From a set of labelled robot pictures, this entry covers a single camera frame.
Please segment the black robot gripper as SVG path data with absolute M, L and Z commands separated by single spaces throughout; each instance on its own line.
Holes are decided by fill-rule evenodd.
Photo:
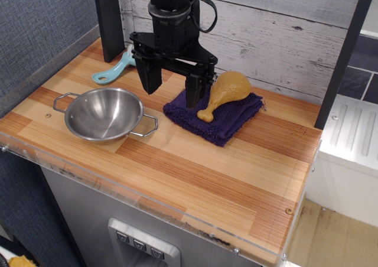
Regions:
M 147 94 L 162 85 L 162 69 L 186 76 L 185 98 L 196 107 L 213 83 L 217 58 L 199 43 L 200 2 L 188 1 L 178 10 L 164 11 L 148 4 L 153 32 L 132 32 L 136 69 Z

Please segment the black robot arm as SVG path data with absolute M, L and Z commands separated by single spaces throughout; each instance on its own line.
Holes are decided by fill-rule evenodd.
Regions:
M 212 0 L 150 0 L 153 32 L 132 32 L 133 57 L 144 90 L 152 94 L 162 85 L 162 70 L 185 76 L 186 105 L 194 108 L 215 77 L 215 55 L 199 43 L 200 3 Z

